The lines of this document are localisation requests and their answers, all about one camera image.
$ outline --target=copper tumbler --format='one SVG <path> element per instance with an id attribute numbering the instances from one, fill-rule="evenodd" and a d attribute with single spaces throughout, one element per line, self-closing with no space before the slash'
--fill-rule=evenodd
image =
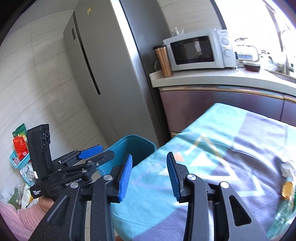
<path id="1" fill-rule="evenodd" d="M 168 60 L 168 54 L 165 45 L 154 46 L 153 47 L 155 55 L 157 57 L 158 62 L 161 66 L 161 72 L 163 77 L 173 76 L 172 68 L 170 66 L 170 62 Z"/>

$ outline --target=blue gripper pad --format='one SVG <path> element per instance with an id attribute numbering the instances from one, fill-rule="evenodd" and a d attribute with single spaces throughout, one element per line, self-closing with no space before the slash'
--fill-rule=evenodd
<path id="1" fill-rule="evenodd" d="M 119 192 L 118 200 L 121 202 L 126 196 L 126 191 L 128 189 L 129 178 L 131 176 L 131 169 L 133 167 L 133 158 L 131 154 L 128 155 L 126 165 L 124 167 L 121 179 L 119 181 Z"/>
<path id="2" fill-rule="evenodd" d="M 97 145 L 82 151 L 78 157 L 79 159 L 87 159 L 94 155 L 99 154 L 102 151 L 103 151 L 103 147 L 101 145 Z"/>
<path id="3" fill-rule="evenodd" d="M 176 161 L 174 159 L 174 157 L 172 158 L 170 156 L 170 153 L 168 153 L 167 155 L 167 167 L 168 167 L 168 174 L 170 176 L 170 183 L 172 185 L 172 189 L 173 189 L 173 193 L 174 193 L 174 197 L 177 199 L 177 201 L 179 201 L 179 199 L 181 198 L 181 192 L 180 192 L 180 182 L 177 176 L 177 172 L 176 172 Z"/>

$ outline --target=yellow sticker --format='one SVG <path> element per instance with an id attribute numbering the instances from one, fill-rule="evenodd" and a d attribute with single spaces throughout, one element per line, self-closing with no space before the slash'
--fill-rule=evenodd
<path id="1" fill-rule="evenodd" d="M 89 7 L 89 9 L 87 10 L 87 15 L 89 15 L 91 13 L 91 7 Z"/>

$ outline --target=plastic bag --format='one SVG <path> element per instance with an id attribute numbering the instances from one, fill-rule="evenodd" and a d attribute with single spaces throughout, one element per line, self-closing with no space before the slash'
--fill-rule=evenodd
<path id="1" fill-rule="evenodd" d="M 25 209 L 33 201 L 33 196 L 30 193 L 30 186 L 25 184 L 24 194 L 22 196 L 22 209 Z"/>
<path id="2" fill-rule="evenodd" d="M 21 161 L 29 153 L 27 144 L 24 138 L 19 136 L 13 139 L 13 144 L 15 146 L 15 151 L 17 153 L 17 156 Z"/>
<path id="3" fill-rule="evenodd" d="M 30 183 L 34 180 L 35 174 L 32 167 L 32 163 L 29 161 L 20 171 L 21 175 L 25 180 L 28 180 Z"/>
<path id="4" fill-rule="evenodd" d="M 32 202 L 30 202 L 30 204 L 27 206 L 27 208 L 32 207 L 34 204 L 38 203 L 38 201 L 39 201 L 39 198 L 33 199 Z"/>
<path id="5" fill-rule="evenodd" d="M 24 187 L 24 182 L 22 180 L 18 181 L 17 185 L 12 190 L 1 193 L 1 202 L 4 204 L 12 204 L 16 209 L 20 209 Z"/>

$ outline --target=blue basket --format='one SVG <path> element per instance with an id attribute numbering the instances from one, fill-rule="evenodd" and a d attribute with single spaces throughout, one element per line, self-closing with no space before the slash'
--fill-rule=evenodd
<path id="1" fill-rule="evenodd" d="M 113 160 L 99 166 L 97 170 L 101 176 L 109 174 L 114 166 L 123 163 L 127 154 L 132 155 L 134 167 L 155 152 L 156 149 L 156 145 L 153 142 L 143 137 L 137 135 L 126 136 L 107 149 L 113 151 L 115 157 Z"/>
<path id="2" fill-rule="evenodd" d="M 13 159 L 17 157 L 17 153 L 13 151 L 9 157 L 9 160 L 11 164 L 13 165 L 14 168 L 17 168 L 21 170 L 30 160 L 30 154 L 28 153 L 21 161 L 20 163 L 16 166 L 15 163 L 13 162 Z"/>

